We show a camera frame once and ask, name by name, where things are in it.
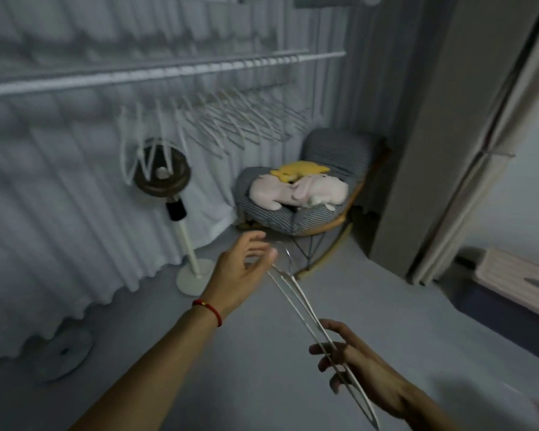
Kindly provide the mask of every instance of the white plush toy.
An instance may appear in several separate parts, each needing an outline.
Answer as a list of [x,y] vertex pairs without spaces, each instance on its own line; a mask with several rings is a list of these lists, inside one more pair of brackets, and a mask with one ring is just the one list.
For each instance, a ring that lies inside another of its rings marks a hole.
[[276,176],[265,174],[255,179],[249,188],[249,197],[262,209],[279,210],[282,204],[301,206],[305,200],[294,198],[294,187],[282,183]]
[[301,201],[302,207],[325,204],[328,210],[335,211],[332,204],[343,204],[347,198],[349,185],[325,174],[309,175],[293,184],[293,198]]

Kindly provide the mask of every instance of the yellow plush toy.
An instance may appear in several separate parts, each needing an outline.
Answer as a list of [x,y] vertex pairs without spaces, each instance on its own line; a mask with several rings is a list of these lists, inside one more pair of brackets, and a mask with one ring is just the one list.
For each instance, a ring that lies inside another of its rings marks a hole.
[[269,173],[279,178],[282,183],[293,183],[307,175],[321,174],[328,171],[329,168],[327,166],[318,165],[314,162],[299,160],[297,162],[288,163],[279,169],[274,169]]

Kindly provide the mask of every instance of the round base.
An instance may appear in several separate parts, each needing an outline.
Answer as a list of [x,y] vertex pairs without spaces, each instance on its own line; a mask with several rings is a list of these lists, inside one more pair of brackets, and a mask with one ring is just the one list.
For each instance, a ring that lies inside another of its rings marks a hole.
[[180,292],[184,295],[199,297],[206,288],[208,281],[210,281],[216,263],[208,259],[198,259],[198,265],[202,275],[200,278],[194,275],[189,263],[186,263],[186,266],[180,269],[176,284]]
[[92,349],[92,334],[83,328],[59,333],[36,352],[33,369],[39,381],[54,381],[76,369]]

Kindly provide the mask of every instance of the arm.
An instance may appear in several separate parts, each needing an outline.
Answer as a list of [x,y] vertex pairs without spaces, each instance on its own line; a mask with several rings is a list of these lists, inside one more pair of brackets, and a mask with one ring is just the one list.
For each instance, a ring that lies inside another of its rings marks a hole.
[[[414,431],[458,430],[431,398],[397,373],[345,324],[330,319],[321,319],[320,322],[325,329],[338,333],[345,341],[334,342],[337,347],[335,351],[331,350],[329,344],[323,344],[327,353],[331,354],[332,361],[335,364],[349,364],[367,396],[378,407],[405,420]],[[323,353],[319,345],[310,346],[309,352],[312,355]],[[323,357],[317,366],[323,372],[331,363],[327,357]],[[334,393],[339,392],[341,384],[337,374],[329,381]]]
[[[225,319],[255,290],[277,251],[261,239],[263,231],[243,234],[222,253],[202,299]],[[246,257],[259,256],[246,266]],[[202,306],[186,311],[176,325],[92,406],[70,431],[158,430],[192,362],[218,325]]]

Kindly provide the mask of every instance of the clothing rail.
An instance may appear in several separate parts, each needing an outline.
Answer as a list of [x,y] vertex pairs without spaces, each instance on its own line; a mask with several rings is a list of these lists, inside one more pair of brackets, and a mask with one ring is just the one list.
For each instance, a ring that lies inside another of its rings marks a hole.
[[290,65],[329,58],[344,57],[345,51],[307,54],[298,51],[291,54],[252,55],[238,60],[200,62],[196,64],[161,66],[155,68],[110,71],[92,74],[62,75],[46,79],[9,80],[0,82],[0,98],[27,93],[43,93],[68,89],[108,86],[137,81],[171,79],[175,77],[235,71],[264,66]]

